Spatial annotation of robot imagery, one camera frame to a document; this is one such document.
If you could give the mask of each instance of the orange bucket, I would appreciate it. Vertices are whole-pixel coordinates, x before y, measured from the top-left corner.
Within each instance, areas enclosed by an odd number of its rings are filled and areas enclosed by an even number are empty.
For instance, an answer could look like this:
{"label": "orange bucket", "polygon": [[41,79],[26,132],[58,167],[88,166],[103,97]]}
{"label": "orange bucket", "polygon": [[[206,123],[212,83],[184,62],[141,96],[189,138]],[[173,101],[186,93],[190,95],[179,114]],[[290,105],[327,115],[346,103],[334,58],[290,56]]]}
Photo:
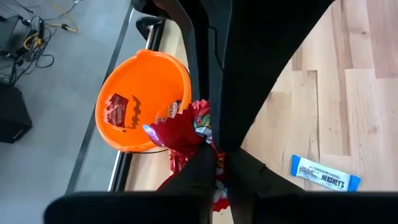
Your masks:
{"label": "orange bucket", "polygon": [[171,55],[139,50],[105,81],[96,102],[95,121],[110,146],[142,152],[155,147],[142,125],[181,112],[189,103],[187,69]]}

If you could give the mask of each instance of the wooden floor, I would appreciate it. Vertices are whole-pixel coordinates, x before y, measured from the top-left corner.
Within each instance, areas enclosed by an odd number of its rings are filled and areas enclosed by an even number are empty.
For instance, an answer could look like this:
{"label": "wooden floor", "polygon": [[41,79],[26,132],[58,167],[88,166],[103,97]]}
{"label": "wooden floor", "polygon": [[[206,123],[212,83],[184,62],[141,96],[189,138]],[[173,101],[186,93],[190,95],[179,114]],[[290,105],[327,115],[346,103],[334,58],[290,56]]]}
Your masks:
{"label": "wooden floor", "polygon": [[[162,49],[187,63],[178,27]],[[243,149],[289,174],[292,154],[358,175],[359,190],[398,190],[398,1],[336,1],[286,65]],[[127,190],[154,190],[170,175],[167,153],[133,161]],[[215,223],[232,223],[229,210]]]}

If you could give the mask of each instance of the red candy wrapper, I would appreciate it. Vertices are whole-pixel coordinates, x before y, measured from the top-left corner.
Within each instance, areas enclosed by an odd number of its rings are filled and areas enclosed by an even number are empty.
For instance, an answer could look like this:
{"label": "red candy wrapper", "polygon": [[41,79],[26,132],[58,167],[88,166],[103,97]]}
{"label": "red candy wrapper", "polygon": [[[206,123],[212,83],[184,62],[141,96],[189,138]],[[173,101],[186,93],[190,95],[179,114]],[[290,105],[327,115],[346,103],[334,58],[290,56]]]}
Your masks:
{"label": "red candy wrapper", "polygon": [[218,152],[213,144],[210,126],[210,108],[206,100],[189,104],[182,113],[157,124],[144,125],[145,132],[157,146],[170,149],[170,169],[173,174],[159,187],[162,188],[170,179],[174,178],[199,150],[199,145],[206,141],[216,151],[216,182],[213,210],[219,212],[229,206],[224,187],[224,157],[225,153]]}

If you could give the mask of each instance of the black speaker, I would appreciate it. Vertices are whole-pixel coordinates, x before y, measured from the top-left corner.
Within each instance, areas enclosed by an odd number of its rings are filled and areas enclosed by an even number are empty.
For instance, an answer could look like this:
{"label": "black speaker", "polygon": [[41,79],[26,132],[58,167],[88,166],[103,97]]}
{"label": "black speaker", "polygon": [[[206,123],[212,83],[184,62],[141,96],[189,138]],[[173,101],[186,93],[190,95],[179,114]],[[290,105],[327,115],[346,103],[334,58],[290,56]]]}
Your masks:
{"label": "black speaker", "polygon": [[14,143],[31,127],[22,93],[0,82],[0,142]]}

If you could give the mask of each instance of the gray floor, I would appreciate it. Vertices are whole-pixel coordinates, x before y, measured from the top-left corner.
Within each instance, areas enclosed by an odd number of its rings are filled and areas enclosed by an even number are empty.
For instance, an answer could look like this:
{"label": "gray floor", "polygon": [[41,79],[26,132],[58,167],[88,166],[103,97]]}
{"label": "gray floor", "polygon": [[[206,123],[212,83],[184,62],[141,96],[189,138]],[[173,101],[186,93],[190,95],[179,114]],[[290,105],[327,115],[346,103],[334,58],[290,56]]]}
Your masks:
{"label": "gray floor", "polygon": [[[39,5],[32,10],[44,18],[59,15],[45,0],[19,2]],[[73,4],[57,2],[65,9]],[[0,143],[0,223],[41,223],[45,207],[65,193],[129,4],[130,0],[82,0],[71,13],[79,33],[58,29],[47,48],[55,63],[17,82],[34,127],[15,144]],[[2,7],[0,14],[6,17],[10,10]],[[134,25],[139,16],[131,16],[117,64],[145,46]],[[23,35],[27,31],[23,26],[17,29]],[[106,190],[115,158],[116,151],[95,129],[76,189]]]}

